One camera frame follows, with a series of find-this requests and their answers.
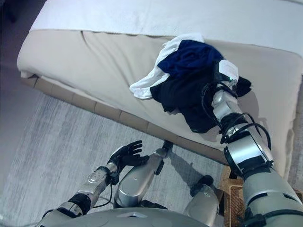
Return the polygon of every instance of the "wicker basket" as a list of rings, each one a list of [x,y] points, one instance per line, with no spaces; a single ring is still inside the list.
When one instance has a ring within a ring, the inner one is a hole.
[[[231,169],[226,166],[221,176],[219,189],[223,191],[224,225],[225,227],[240,226],[239,218],[244,218],[243,181],[241,178],[231,179]],[[303,200],[302,192],[295,189],[298,197]]]

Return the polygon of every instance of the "white towel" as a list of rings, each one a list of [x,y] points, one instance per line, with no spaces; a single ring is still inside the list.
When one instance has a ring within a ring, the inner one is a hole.
[[[200,32],[208,39],[303,56],[302,10],[303,5],[277,0],[48,0],[31,30],[160,36]]]
[[[179,35],[172,40],[163,44],[164,48],[160,51],[159,56],[156,60],[154,68],[150,71],[150,73],[139,80],[138,82],[132,84],[129,89],[133,92],[134,96],[140,99],[151,98],[152,94],[150,91],[150,87],[156,86],[169,77],[168,73],[163,72],[157,65],[160,61],[165,59],[169,54],[173,53],[179,48],[180,42],[182,40],[194,40],[198,42],[204,43],[204,39],[200,33],[190,33]]]

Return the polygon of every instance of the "clothing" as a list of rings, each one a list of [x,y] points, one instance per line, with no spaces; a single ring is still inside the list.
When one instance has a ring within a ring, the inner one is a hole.
[[[159,62],[163,72],[174,77],[182,77],[195,70],[211,67],[213,61],[222,60],[223,56],[211,45],[194,40],[182,40],[178,51]]]
[[[165,112],[178,108],[193,132],[206,133],[215,123],[203,110],[201,92],[206,84],[214,80],[214,61],[222,59],[223,56],[210,45],[182,41],[176,52],[158,64],[170,77],[150,88],[152,97],[162,103]],[[237,95],[248,93],[250,86],[248,80],[239,77]],[[206,108],[211,111],[214,93],[215,90],[211,90],[204,97]]]
[[[158,64],[164,60],[171,53],[177,51],[179,49],[179,45],[183,40],[194,40],[199,43],[203,43],[204,39],[200,33],[190,33],[183,34],[173,38],[171,41],[168,41],[163,44],[164,48],[160,51],[159,56],[155,62],[154,68],[150,71],[150,73],[139,80],[138,82],[132,84],[129,89],[133,92],[134,96],[140,99],[151,98],[152,94],[150,91],[150,87],[156,86],[162,82],[164,82],[168,77],[169,73],[164,72],[162,69],[158,67]]]

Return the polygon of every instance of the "carpet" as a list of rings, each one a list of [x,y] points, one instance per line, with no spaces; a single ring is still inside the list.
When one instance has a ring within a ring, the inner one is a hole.
[[[45,211],[67,201],[116,148],[135,140],[143,141],[143,154],[151,154],[163,144],[158,138],[41,93],[11,165],[0,214],[12,225],[40,220]],[[174,146],[144,198],[182,213],[191,200],[190,187],[206,174],[217,185],[222,170],[222,164]],[[109,193],[107,188],[98,204],[106,202]],[[90,212],[110,208],[112,204]]]

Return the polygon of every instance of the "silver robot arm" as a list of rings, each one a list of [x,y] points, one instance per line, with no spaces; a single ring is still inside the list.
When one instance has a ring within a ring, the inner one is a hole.
[[[94,207],[100,194],[109,184],[109,175],[115,172],[117,172],[117,166],[114,163],[99,167],[88,176],[85,183],[73,197],[58,208],[47,211],[37,226],[53,226],[86,215]]]
[[[214,70],[217,92],[212,107],[227,143],[224,155],[232,171],[244,180],[246,227],[284,227],[303,225],[303,205],[292,187],[273,168],[270,138],[263,141],[257,127],[248,123],[235,96],[237,68],[230,62],[219,62]]]
[[[112,154],[106,166],[100,166],[91,173],[78,192],[67,202],[64,202],[54,210],[47,211],[37,226],[53,226],[69,219],[86,215],[96,205],[100,194],[105,188],[109,184],[116,185],[118,183],[119,174],[125,166],[140,166],[148,161],[148,156],[141,157],[137,154],[142,151],[141,147],[141,140],[120,147]]]

